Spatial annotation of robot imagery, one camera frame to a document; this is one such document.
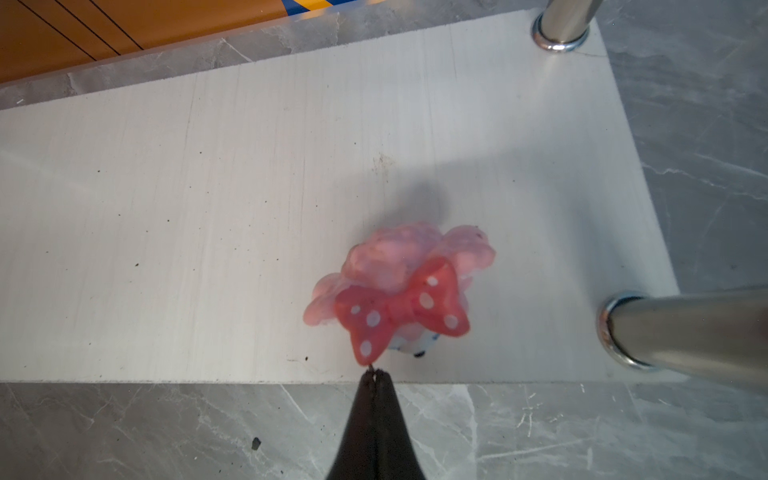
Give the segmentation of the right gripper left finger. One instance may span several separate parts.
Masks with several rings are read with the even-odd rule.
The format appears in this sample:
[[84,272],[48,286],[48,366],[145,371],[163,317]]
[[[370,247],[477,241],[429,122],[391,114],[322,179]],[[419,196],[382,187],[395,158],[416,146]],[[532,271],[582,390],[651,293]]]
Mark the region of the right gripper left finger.
[[328,480],[371,480],[377,477],[375,392],[375,371],[369,368],[358,384]]

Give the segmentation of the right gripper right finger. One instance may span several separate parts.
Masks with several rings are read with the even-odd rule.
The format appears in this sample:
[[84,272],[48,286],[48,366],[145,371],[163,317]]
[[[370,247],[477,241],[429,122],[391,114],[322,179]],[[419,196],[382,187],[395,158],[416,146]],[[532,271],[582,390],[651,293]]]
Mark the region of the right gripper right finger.
[[425,480],[391,376],[376,370],[375,385],[377,478]]

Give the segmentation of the pink bow character toy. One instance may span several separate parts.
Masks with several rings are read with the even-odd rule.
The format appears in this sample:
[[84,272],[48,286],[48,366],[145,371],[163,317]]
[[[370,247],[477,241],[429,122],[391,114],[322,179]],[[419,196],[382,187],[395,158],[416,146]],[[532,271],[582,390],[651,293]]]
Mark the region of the pink bow character toy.
[[425,222],[380,229],[316,283],[303,321],[337,322],[364,367],[387,350],[421,356],[442,336],[469,333],[466,292],[495,257],[488,236],[473,225],[447,232]]

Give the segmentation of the white two-tier shelf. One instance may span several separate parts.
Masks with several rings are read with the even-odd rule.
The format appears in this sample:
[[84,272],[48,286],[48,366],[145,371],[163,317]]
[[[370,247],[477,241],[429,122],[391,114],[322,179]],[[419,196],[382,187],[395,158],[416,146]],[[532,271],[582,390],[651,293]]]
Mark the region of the white two-tier shelf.
[[356,383],[315,284],[372,232],[474,225],[471,330],[401,383],[678,383],[599,308],[765,282],[767,5],[389,1],[1,89],[5,383]]

